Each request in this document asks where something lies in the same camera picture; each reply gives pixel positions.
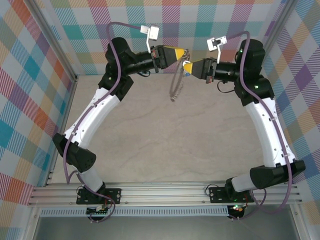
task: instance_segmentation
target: white bracket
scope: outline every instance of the white bracket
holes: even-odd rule
[[[149,40],[156,41],[159,35],[159,27],[156,25],[151,25],[151,27],[141,25],[140,33],[146,34],[146,46],[148,52],[151,53]]]
[[[220,57],[221,57],[221,50],[220,50],[220,46],[226,44],[227,41],[227,37],[226,36],[222,36],[219,38],[209,38],[206,43],[208,45],[208,49],[210,52],[213,52],[215,50],[218,50],[218,57],[216,60],[216,63],[219,64],[220,62]]]

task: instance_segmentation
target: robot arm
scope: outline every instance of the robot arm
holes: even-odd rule
[[[242,86],[240,81],[240,62],[246,43],[244,40],[235,56],[235,63],[220,61],[220,45],[226,44],[227,38],[211,38],[207,44],[210,51],[218,50],[218,59],[204,58],[195,62],[187,63],[184,69],[197,77],[211,83],[213,79],[221,80],[223,83],[233,82],[236,95],[240,98],[242,106],[249,113],[263,151],[264,165],[254,167],[249,173],[230,178],[226,181],[225,191],[230,201],[241,198],[243,194],[249,196],[249,190],[264,189],[276,184],[288,181],[288,168],[272,119],[264,106]],[[296,160],[290,149],[284,132],[277,118],[274,92],[268,79],[260,75],[261,65],[265,56],[263,44],[251,39],[245,56],[243,78],[245,85],[258,95],[273,113],[275,121],[280,128],[280,135],[286,147],[286,153],[290,163],[293,177],[305,170],[303,160]]]
[[[149,31],[147,32],[151,38],[153,34]],[[56,133],[53,137],[53,142],[59,154],[63,156],[67,141],[72,136],[67,149],[66,162],[76,168],[88,188],[99,194],[104,193],[105,185],[94,167],[96,155],[87,150],[87,148],[100,124],[111,110],[123,100],[133,85],[134,82],[129,75],[146,72],[151,69],[155,69],[157,73],[159,69],[165,69],[175,63],[185,53],[182,48],[158,45],[150,47],[148,51],[135,54],[130,50],[124,38],[116,37],[112,40],[112,43],[120,59],[121,78],[119,84],[109,96],[102,101],[98,101],[114,86],[118,77],[115,56],[110,45],[108,45],[105,54],[108,64],[92,100],[78,120],[63,135]],[[80,124],[75,132],[75,127],[79,121]]]

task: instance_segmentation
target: marble-patterned floor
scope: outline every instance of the marble-patterned floor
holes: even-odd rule
[[[263,164],[255,127],[235,93],[222,94],[216,81],[205,84],[190,76],[171,102],[172,76],[133,75],[129,93],[95,133],[88,149],[97,155],[95,166],[105,182],[226,180]],[[67,128],[87,106],[100,79],[80,77]],[[65,182],[60,156],[52,182]]]

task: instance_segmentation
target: plaid wall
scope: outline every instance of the plaid wall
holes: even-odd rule
[[[44,180],[72,82],[23,0],[0,7],[0,239],[28,222]]]
[[[265,41],[285,0],[37,0],[75,71],[104,74],[107,60],[106,25],[119,21],[132,25],[156,24],[154,45],[191,50],[193,60],[209,57],[206,40],[248,30]],[[50,4],[45,8],[44,2]],[[136,29],[114,26],[111,36],[124,37],[134,52],[146,51],[146,35]],[[241,38],[223,48],[222,60],[232,61]],[[172,73],[175,66],[165,69]]]
[[[300,0],[266,58],[281,125],[306,170],[294,180],[320,233],[320,0]]]

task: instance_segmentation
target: perforated metal strip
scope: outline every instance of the perforated metal strip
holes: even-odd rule
[[[86,207],[44,207],[41,217],[86,217]],[[117,207],[114,217],[228,216],[227,206]]]

